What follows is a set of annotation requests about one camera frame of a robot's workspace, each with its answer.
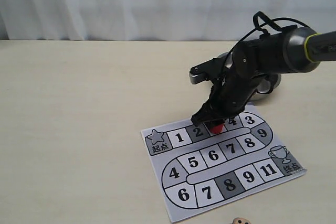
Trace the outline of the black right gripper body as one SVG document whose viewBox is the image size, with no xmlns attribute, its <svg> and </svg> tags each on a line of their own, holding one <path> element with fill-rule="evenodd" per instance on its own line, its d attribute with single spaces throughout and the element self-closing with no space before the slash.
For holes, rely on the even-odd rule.
<svg viewBox="0 0 336 224">
<path fill-rule="evenodd" d="M 232 52 L 232 65 L 225 73 L 225 81 L 209 99 L 216 115 L 236 115 L 256 91 L 265 74 L 258 70 L 256 48 L 239 42 Z"/>
</svg>

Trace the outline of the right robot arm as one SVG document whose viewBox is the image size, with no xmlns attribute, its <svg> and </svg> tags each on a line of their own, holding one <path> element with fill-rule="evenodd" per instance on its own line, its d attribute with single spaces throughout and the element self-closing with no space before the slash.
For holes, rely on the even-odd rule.
<svg viewBox="0 0 336 224">
<path fill-rule="evenodd" d="M 312 72 L 324 61 L 335 61 L 333 31 L 320 34 L 309 27 L 292 26 L 277 34 L 238 42 L 230 52 L 190 69 L 192 84 L 213 84 L 191 122 L 218 126 L 243 112 L 256 94 L 272 93 L 283 74 Z"/>
</svg>

